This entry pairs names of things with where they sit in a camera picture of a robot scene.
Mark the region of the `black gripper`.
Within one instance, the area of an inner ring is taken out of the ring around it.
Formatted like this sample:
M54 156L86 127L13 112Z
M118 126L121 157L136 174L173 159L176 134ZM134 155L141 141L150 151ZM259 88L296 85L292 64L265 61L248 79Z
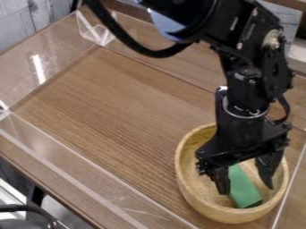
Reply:
M212 176L220 195L229 195L228 167L248 159L255 161L259 178L272 190L272 177L288 145L291 124L269 120L267 107L251 114L229 102L225 89L215 92L216 132L196 149L197 173Z

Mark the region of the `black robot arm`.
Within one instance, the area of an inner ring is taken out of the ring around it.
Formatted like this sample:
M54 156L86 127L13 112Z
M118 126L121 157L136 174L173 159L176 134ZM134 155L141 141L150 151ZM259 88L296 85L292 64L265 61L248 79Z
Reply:
M136 0L149 9L153 25L170 40L204 41L220 58L225 84L215 90L216 132L196 150L197 172L231 192L229 166L252 159L263 184L288 145L287 117L267 117L277 102L289 111L284 93L293 72L285 60L285 37L277 17L256 0Z

